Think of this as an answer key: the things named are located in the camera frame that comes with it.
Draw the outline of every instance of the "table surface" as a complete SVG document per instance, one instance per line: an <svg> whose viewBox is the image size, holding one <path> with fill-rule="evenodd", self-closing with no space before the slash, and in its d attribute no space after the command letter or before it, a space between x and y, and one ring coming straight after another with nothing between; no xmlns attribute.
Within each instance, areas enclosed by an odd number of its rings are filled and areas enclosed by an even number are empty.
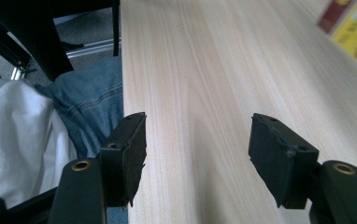
<svg viewBox="0 0 357 224"><path fill-rule="evenodd" d="M316 26L328 2L121 1L124 111L148 115L130 223L309 223L248 148L257 112L357 166L357 64Z"/></svg>

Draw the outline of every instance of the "person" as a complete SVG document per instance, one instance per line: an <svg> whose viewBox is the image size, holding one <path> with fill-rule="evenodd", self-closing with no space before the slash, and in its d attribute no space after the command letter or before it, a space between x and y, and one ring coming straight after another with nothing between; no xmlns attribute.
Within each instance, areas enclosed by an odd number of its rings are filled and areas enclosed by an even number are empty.
<svg viewBox="0 0 357 224"><path fill-rule="evenodd" d="M47 87L0 79L0 198L7 208L57 187L64 166L96 156L122 118L121 57L62 74ZM127 223L125 210L111 216Z"/></svg>

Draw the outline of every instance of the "gray floor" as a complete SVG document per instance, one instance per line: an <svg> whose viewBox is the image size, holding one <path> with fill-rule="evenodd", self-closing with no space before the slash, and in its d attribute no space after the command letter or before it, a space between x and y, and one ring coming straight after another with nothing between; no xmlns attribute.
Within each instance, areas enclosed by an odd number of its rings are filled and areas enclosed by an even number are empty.
<svg viewBox="0 0 357 224"><path fill-rule="evenodd" d="M112 10L101 9L94 12L81 14L76 18L56 25L59 37L62 41L71 44L90 44L97 41L112 38ZM112 56L112 50L80 56L70 59L74 69L80 70L95 61ZM0 56L0 75L4 79L10 79L14 67ZM26 78L32 83L48 85L50 81L39 68L35 61L30 62L30 69L36 69Z"/></svg>

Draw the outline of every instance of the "jeans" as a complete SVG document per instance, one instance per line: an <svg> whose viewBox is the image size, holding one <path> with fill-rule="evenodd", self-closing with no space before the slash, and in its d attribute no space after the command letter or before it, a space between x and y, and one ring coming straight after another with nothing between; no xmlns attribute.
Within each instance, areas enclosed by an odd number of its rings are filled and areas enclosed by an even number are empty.
<svg viewBox="0 0 357 224"><path fill-rule="evenodd" d="M123 119L121 57L105 58L86 70L61 74L36 89L51 98L80 158L95 157ZM126 208L108 208L108 223L127 223Z"/></svg>

